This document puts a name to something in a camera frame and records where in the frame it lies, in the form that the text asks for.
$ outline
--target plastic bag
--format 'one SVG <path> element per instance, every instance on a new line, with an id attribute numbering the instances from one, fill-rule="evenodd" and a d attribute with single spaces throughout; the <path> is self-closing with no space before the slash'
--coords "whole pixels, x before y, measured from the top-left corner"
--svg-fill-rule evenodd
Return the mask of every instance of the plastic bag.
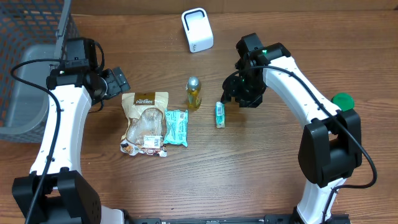
<path id="1" fill-rule="evenodd" d="M 169 93 L 126 93 L 122 96 L 128 120 L 120 150 L 135 156 L 138 153 L 165 157 L 162 121 L 169 102 Z"/>
<path id="2" fill-rule="evenodd" d="M 185 112 L 180 110 L 166 110 L 166 126 L 167 133 L 164 139 L 165 144 L 183 144 L 185 147 L 188 146 L 188 110 Z"/>

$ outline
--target brown label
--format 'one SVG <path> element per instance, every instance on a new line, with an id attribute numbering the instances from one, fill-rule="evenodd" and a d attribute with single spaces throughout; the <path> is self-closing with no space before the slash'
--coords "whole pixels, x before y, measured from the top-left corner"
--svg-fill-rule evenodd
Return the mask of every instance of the brown label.
<path id="1" fill-rule="evenodd" d="M 155 93 L 136 93 L 134 96 L 135 105 L 155 105 Z"/>

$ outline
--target gray plastic container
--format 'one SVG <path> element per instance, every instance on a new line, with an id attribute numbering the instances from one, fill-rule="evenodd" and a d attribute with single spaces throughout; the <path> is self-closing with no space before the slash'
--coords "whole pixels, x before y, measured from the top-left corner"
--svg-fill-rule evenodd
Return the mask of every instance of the gray plastic container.
<path id="1" fill-rule="evenodd" d="M 46 93 L 14 80 L 10 69 L 39 58 L 65 58 L 66 40 L 78 37 L 71 0 L 1 0 L 0 139 L 41 142 L 49 107 Z M 45 87 L 55 62 L 18 69 L 17 76 Z"/>

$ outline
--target plastic basket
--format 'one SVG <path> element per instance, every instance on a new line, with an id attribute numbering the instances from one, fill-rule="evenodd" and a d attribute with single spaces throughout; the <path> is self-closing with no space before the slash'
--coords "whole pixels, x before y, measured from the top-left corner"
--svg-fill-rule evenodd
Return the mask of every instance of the plastic basket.
<path id="1" fill-rule="evenodd" d="M 65 40 L 78 37 L 70 4 L 71 0 L 0 0 L 0 139 L 42 141 L 48 95 L 15 82 L 9 72 L 27 60 L 65 58 Z M 45 86 L 51 64 L 28 64 L 17 75 Z"/>

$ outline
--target blue snack bag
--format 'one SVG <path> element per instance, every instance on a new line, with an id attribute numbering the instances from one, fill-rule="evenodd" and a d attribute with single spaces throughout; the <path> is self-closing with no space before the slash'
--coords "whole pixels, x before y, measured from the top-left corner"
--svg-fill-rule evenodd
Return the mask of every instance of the blue snack bag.
<path id="1" fill-rule="evenodd" d="M 167 132 L 164 138 L 164 143 L 183 144 L 185 147 L 187 143 L 187 129 L 188 129 L 188 110 L 169 111 L 165 110 Z"/>

